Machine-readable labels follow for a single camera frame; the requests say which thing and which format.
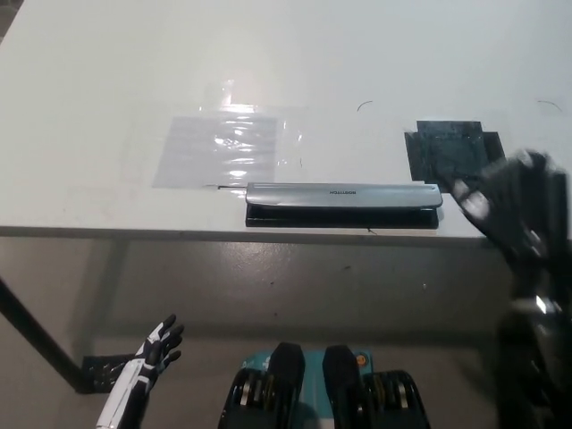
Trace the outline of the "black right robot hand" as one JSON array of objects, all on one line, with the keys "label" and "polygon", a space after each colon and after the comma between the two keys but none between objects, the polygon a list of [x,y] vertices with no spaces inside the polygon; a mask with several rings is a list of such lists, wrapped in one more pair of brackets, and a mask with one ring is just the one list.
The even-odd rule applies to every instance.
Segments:
[{"label": "black right robot hand", "polygon": [[519,277],[546,272],[571,281],[568,175],[541,152],[522,150],[487,165],[450,193],[466,219]]}]

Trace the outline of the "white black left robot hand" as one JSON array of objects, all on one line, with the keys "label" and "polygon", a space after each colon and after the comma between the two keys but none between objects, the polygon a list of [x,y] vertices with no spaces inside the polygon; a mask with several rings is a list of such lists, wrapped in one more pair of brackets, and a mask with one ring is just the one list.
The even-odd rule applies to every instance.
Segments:
[{"label": "white black left robot hand", "polygon": [[163,320],[124,366],[99,415],[96,428],[140,428],[150,392],[166,368],[181,357],[184,326],[175,314]]}]

